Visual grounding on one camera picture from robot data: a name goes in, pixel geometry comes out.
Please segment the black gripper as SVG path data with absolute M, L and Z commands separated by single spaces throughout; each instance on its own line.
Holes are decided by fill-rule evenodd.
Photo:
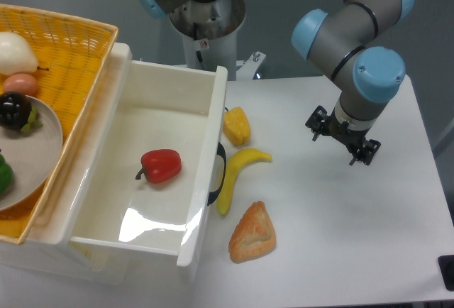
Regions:
M 345 145 L 352 155 L 349 165 L 362 163 L 370 165 L 376 152 L 380 149 L 381 143 L 373 139 L 366 139 L 366 133 L 372 127 L 372 120 L 360 121 L 349 116 L 341 116 L 339 119 L 335 113 L 329 116 L 322 106 L 317 106 L 307 119 L 305 126 L 313 134 L 312 141 L 319 136 L 331 137 Z

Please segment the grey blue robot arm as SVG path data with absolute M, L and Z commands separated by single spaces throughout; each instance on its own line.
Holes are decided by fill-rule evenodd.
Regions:
M 138 0 L 153 18 L 167 17 L 184 45 L 187 66 L 225 67 L 235 79 L 237 32 L 244 0 Z M 318 107 L 306 126 L 342 143 L 354 162 L 370 164 L 380 148 L 367 132 L 397 94 L 406 67 L 399 54 L 371 42 L 413 8 L 414 0 L 343 0 L 333 15 L 314 9 L 296 24 L 291 42 L 340 90 L 331 113 Z

